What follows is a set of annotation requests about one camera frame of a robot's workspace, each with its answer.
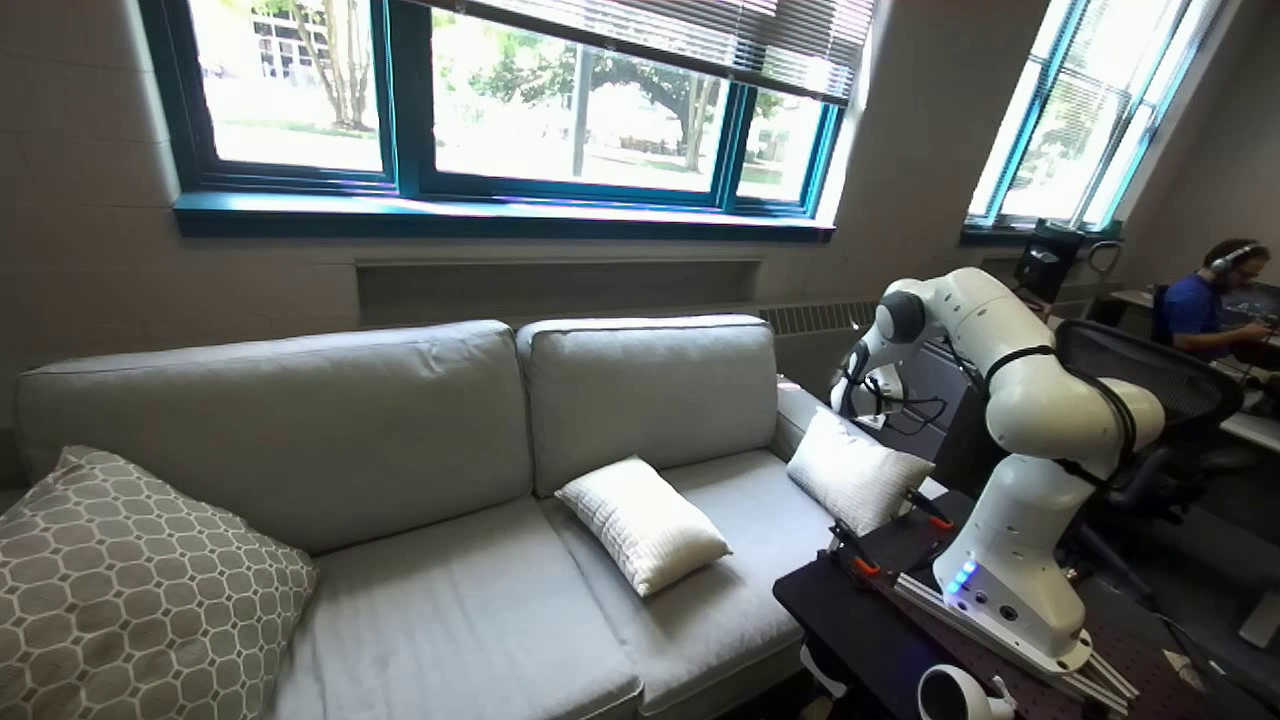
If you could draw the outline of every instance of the wall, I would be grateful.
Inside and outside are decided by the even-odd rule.
[[[415,246],[184,238],[137,2],[3,0],[0,385],[56,354],[353,329],[355,262],[753,260],[759,304],[869,301],[958,260],[959,158],[980,167],[1040,11],[1043,0],[897,0],[827,246]]]
[[[1280,253],[1280,2],[1250,0],[1128,227],[1119,282],[1176,278],[1223,237]]]

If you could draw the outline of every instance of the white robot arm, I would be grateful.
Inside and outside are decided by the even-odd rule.
[[[928,329],[984,374],[984,425],[1007,453],[934,562],[939,601],[1040,672],[1078,672],[1091,659],[1086,605],[1053,548],[1095,482],[1164,431],[1164,406],[1136,385],[1064,373],[1043,318],[980,266],[890,282],[845,367],[849,391],[904,360]]]

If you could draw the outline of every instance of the table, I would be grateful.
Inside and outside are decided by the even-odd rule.
[[[890,578],[863,578],[855,572],[849,548],[827,548],[811,562],[782,576],[773,596],[797,617],[825,672],[863,688],[886,714],[917,714],[917,679],[934,662],[959,662],[976,679],[1001,672],[1019,699],[1019,714],[1102,714],[1095,702],[1047,688],[1019,662],[1007,662],[912,605],[899,605]],[[1181,677],[1181,662],[1187,659],[1173,650],[1176,642],[1157,617],[1107,584],[1088,584],[1086,605],[1095,648],[1140,688],[1132,714],[1223,714]]]

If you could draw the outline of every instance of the couch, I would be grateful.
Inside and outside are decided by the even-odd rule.
[[[797,672],[773,578],[827,513],[756,316],[499,318],[97,354],[21,374],[30,475],[114,446],[312,550],[283,720],[716,714]],[[732,556],[640,601],[556,487],[645,455]]]

